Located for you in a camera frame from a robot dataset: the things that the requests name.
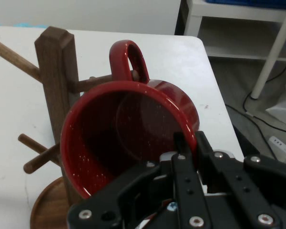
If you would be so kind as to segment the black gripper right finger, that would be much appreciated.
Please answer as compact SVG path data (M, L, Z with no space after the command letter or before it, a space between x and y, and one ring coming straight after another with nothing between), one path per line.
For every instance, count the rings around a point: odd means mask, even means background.
M195 162L208 192L227 193L249 229L286 229L286 164L259 154L243 162L219 157L202 131L195 137Z

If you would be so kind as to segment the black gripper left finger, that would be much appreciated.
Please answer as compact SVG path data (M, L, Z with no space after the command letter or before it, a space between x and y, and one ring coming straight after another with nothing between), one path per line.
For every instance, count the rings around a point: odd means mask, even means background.
M133 229L150 215L150 226L210 229L211 215L192 152L181 133L174 134L170 160L136 164L67 215L70 229Z

